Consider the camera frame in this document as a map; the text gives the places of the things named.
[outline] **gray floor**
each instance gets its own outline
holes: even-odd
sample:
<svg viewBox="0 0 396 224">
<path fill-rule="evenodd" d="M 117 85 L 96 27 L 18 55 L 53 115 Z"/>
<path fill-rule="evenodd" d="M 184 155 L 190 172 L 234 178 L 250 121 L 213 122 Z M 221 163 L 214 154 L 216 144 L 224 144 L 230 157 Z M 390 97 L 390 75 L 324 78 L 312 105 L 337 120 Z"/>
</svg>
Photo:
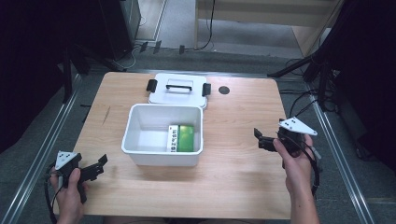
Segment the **gray floor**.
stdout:
<svg viewBox="0 0 396 224">
<path fill-rule="evenodd" d="M 187 8 L 193 6 L 192 2 L 194 1 L 167 1 L 163 13 L 163 22 L 157 36 L 157 40 L 163 42 L 163 47 L 178 48 L 180 44 L 186 45 L 186 47 L 192 46 L 193 33 L 191 31 L 193 30 L 193 23 L 188 25 L 183 23 L 184 19 L 182 20 L 184 17 L 189 18 L 187 15 L 191 16 Z M 199 40 L 200 44 L 203 44 L 207 38 L 207 29 L 205 21 L 200 21 L 200 23 L 202 31 L 200 31 Z M 128 71 L 182 70 L 197 73 L 213 72 L 222 76 L 265 77 L 265 74 L 283 68 L 289 59 L 302 57 L 289 27 L 263 24 L 243 25 L 245 28 L 253 29 L 253 31 L 247 31 L 245 29 L 240 30 L 238 28 L 240 23 L 238 22 L 216 21 L 214 24 L 216 25 L 214 25 L 213 30 L 213 45 L 209 45 L 210 48 L 206 50 L 207 52 L 188 51 L 183 55 L 178 55 L 176 50 L 171 49 L 162 49 L 157 54 L 153 54 L 150 50 L 143 53 L 136 52 L 134 54 L 135 65 Z M 261 32 L 252 35 L 258 30 L 258 26 L 266 27 L 262 29 L 265 30 L 267 35 L 263 35 Z M 133 58 L 127 57 L 120 63 L 127 65 L 132 62 Z M 73 150 L 79 132 L 83 127 L 82 121 L 88 113 L 88 108 L 80 105 L 90 105 L 92 103 L 106 72 L 108 72 L 107 68 L 92 62 L 90 73 L 87 76 L 82 76 L 81 88 L 76 101 L 71 107 L 69 116 L 57 136 L 54 146 L 51 148 L 45 162 L 46 165 L 54 160 L 58 150 Z M 298 76 L 287 75 L 276 81 L 280 90 L 305 91 L 306 89 L 305 83 Z M 281 94 L 287 114 L 297 96 Z M 5 216 L 16 189 L 25 178 L 35 155 L 42 147 L 52 122 L 62 107 L 62 98 L 63 90 L 59 90 L 33 121 L 21 140 L 12 148 L 0 154 L 0 217 Z M 297 104 L 293 110 L 294 113 L 307 104 L 309 104 L 309 99 L 306 97 Z M 368 203 L 373 220 L 375 223 L 395 223 L 396 190 L 394 186 L 396 186 L 396 178 L 394 173 L 379 161 L 358 159 L 354 151 L 354 144 L 342 119 L 335 113 L 327 113 L 326 115 L 336 133 L 347 164 Z M 317 200 L 321 223 L 371 223 L 370 221 L 361 222 L 356 212 L 345 179 L 340 173 L 340 168 L 337 166 L 314 108 L 310 107 L 299 119 L 318 131 L 318 137 L 314 140 L 317 150 L 323 157 L 321 163 L 323 172 L 320 176 L 321 185 L 318 189 Z M 26 204 L 23 204 L 23 210 L 16 215 L 19 219 L 14 223 L 50 223 L 43 193 L 41 178 L 43 172 L 40 171 L 39 173 L 40 177 L 34 184 L 32 192 L 27 193 L 29 197 Z M 82 223 L 101 222 L 101 217 L 89 216 L 82 221 Z M 288 223 L 288 221 L 271 220 L 268 223 Z"/>
</svg>

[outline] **human hand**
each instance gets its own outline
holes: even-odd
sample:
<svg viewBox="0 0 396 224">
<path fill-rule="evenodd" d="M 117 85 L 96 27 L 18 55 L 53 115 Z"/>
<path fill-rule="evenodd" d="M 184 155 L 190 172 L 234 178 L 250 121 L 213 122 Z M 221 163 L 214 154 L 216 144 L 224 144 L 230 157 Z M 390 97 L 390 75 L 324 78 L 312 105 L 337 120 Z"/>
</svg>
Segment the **human hand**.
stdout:
<svg viewBox="0 0 396 224">
<path fill-rule="evenodd" d="M 313 146 L 312 138 L 308 134 L 304 135 L 304 139 L 308 146 Z M 301 192 L 310 192 L 311 163 L 306 155 L 300 153 L 298 157 L 293 158 L 278 139 L 274 140 L 274 147 L 285 164 L 287 176 L 286 187 L 290 195 L 293 196 Z M 308 147 L 305 148 L 305 151 L 313 158 L 312 151 Z"/>
<path fill-rule="evenodd" d="M 56 196 L 56 201 L 59 206 L 59 220 L 58 224 L 75 224 L 78 223 L 84 215 L 84 206 L 81 203 L 77 184 L 81 172 L 78 168 L 74 169 L 69 176 L 69 183 L 67 189 L 62 188 Z M 50 183 L 55 192 L 58 191 L 58 176 L 51 175 Z"/>
</svg>

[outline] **plastic container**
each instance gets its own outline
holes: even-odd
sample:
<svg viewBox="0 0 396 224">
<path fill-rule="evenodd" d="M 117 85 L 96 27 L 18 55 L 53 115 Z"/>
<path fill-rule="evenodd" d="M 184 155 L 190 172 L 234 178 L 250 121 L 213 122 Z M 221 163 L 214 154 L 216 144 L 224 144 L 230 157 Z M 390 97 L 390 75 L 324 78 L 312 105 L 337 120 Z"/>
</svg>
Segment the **plastic container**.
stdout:
<svg viewBox="0 0 396 224">
<path fill-rule="evenodd" d="M 166 152 L 169 125 L 194 127 L 193 152 Z M 194 105 L 133 105 L 122 151 L 137 165 L 194 166 L 203 151 L 203 110 Z"/>
</svg>

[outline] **box lid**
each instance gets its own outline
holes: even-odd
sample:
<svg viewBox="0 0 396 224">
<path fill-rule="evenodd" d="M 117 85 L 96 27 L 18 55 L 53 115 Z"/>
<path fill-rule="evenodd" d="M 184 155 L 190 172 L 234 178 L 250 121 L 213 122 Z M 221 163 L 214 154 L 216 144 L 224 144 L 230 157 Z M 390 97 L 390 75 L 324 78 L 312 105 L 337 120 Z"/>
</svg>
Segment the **box lid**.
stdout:
<svg viewBox="0 0 396 224">
<path fill-rule="evenodd" d="M 197 105 L 206 108 L 210 84 L 206 77 L 159 73 L 155 76 L 148 102 L 159 105 Z"/>
</svg>

